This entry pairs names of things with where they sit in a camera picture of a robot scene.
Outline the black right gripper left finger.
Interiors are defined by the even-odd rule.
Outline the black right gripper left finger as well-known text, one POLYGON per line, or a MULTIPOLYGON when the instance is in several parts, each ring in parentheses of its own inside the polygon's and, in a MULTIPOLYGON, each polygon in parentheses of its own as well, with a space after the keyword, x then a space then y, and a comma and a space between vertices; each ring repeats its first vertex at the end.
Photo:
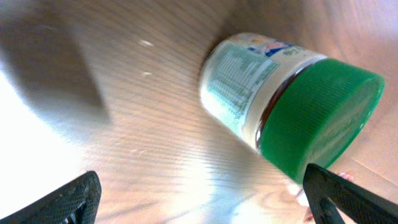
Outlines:
POLYGON ((97 173, 88 171, 36 202, 1 219, 1 223, 93 224, 100 204, 97 173))

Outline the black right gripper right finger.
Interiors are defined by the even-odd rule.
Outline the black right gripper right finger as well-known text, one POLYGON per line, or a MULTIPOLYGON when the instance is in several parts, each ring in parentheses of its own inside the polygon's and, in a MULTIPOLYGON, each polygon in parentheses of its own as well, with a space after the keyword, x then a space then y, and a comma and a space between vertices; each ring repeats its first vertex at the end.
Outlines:
POLYGON ((397 223, 397 204, 316 165, 308 164, 303 189, 316 223, 397 223))

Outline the green lid jar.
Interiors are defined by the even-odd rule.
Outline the green lid jar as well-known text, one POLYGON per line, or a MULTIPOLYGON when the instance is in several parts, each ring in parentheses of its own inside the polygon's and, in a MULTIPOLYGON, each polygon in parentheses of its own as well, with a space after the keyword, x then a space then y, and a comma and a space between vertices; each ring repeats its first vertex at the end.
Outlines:
POLYGON ((204 109, 287 177, 330 167, 371 117, 380 75, 298 45, 238 33, 209 53, 200 71, 204 109))

